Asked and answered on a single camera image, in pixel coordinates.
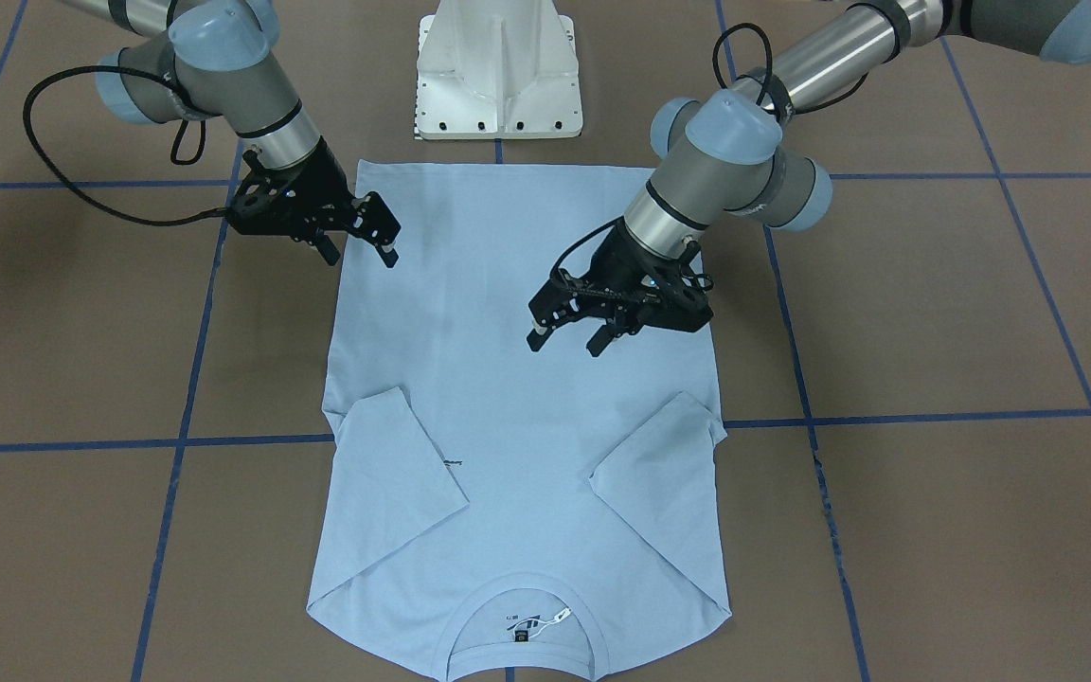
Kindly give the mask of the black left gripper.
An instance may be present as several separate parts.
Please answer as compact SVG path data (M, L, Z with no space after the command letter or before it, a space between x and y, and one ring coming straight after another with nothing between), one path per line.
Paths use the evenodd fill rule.
M597 236L603 239L590 258L588 271L584 275L564 271L563 260ZM670 306L662 290L649 284L667 268L670 260L642 246L623 222L604 224L563 252L546 285L529 300L533 327L527 335L528 348L540 352L551 332L586 316L606 320L587 342L594 358L627 332L669 330Z

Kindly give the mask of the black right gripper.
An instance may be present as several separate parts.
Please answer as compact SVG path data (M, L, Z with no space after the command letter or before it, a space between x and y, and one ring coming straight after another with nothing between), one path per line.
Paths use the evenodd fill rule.
M399 260L394 242L400 224L385 199L377 191L352 194L347 175L324 137L317 139L314 149L299 164L302 172L290 190L295 219L291 239L314 246L325 263L336 266L339 250L328 234L341 230L375 247L385 267L393 268Z

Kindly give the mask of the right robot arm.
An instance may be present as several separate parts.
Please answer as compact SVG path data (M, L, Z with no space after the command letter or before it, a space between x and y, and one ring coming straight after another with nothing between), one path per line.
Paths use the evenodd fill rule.
M220 117L243 149L245 177L226 206L195 213L243 236L311 246L333 266L333 230L397 263L400 232L376 191L356 198L328 142L278 64L280 36L269 1L77 1L75 9L142 36L88 73L113 116L151 125L205 124Z

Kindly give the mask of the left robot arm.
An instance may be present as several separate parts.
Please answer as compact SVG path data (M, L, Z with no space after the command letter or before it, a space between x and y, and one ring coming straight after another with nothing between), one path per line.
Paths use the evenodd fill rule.
M783 147L789 121L847 99L871 70L944 35L1091 63L1091 1L856 1L787 50L762 35L763 65L716 72L709 99L673 99L655 113L661 163L622 215L595 230L587 272L571 275L562 260L551 267L528 306L529 349L587 318L600 320L592 355L640 330L704 328L714 282L697 260L714 222L732 213L805 230L830 207L830 174Z

